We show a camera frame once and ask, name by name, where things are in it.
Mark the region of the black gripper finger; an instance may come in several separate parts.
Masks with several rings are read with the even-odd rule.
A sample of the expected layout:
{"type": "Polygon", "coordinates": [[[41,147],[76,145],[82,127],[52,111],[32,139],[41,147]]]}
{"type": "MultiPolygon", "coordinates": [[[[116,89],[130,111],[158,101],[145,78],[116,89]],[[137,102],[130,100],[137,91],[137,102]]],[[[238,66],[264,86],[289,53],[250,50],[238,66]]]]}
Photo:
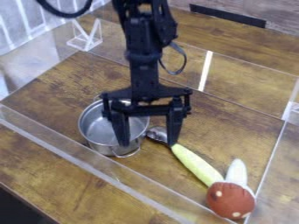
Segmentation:
{"type": "Polygon", "coordinates": [[[182,126],[182,116],[182,100],[180,97],[173,97],[166,115],[166,144],[169,146],[173,146],[177,142],[182,126]]]}
{"type": "Polygon", "coordinates": [[[104,100],[102,116],[110,121],[117,144],[126,147],[129,145],[129,123],[124,113],[126,105],[121,101],[104,100]]]}

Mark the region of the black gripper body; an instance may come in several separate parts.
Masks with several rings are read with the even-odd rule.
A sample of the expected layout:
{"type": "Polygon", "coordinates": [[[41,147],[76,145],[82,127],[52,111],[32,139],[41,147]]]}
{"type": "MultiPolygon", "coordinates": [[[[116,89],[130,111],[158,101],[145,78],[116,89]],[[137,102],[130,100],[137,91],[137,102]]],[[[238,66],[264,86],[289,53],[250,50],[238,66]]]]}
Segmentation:
{"type": "Polygon", "coordinates": [[[165,86],[158,81],[160,58],[160,54],[126,54],[130,85],[100,94],[104,117],[110,117],[113,113],[125,116],[168,116],[172,112],[185,117],[190,112],[192,91],[184,87],[165,86]]]}

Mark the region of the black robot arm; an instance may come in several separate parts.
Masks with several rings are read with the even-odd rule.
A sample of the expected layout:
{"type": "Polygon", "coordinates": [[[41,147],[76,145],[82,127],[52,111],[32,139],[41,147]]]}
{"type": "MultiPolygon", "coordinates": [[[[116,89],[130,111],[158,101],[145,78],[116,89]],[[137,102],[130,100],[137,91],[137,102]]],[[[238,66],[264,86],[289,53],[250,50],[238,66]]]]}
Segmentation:
{"type": "Polygon", "coordinates": [[[164,116],[166,144],[174,145],[182,119],[192,110],[192,91],[160,84],[157,68],[162,65],[162,48],[177,46],[177,23],[166,0],[112,0],[112,5],[125,34],[130,86],[100,95],[102,116],[112,122],[121,146],[129,145],[130,116],[164,116]]]}

